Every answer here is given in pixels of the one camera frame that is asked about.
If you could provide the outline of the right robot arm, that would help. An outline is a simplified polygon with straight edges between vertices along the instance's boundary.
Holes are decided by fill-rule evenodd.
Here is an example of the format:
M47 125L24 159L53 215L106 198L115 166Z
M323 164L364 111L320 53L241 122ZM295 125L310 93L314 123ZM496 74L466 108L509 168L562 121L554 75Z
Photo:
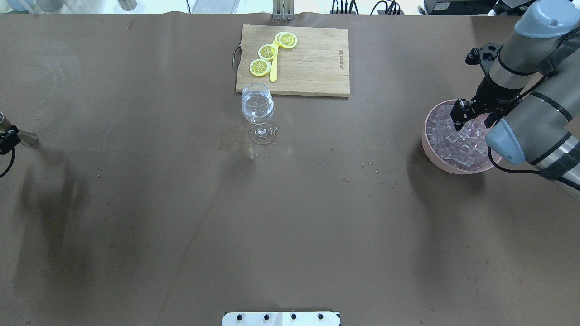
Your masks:
M451 110L456 130L485 115L488 155L529 163L579 198L579 138L566 126L579 115L579 9L569 0L537 0L502 45L472 49L466 64L484 78L475 96Z

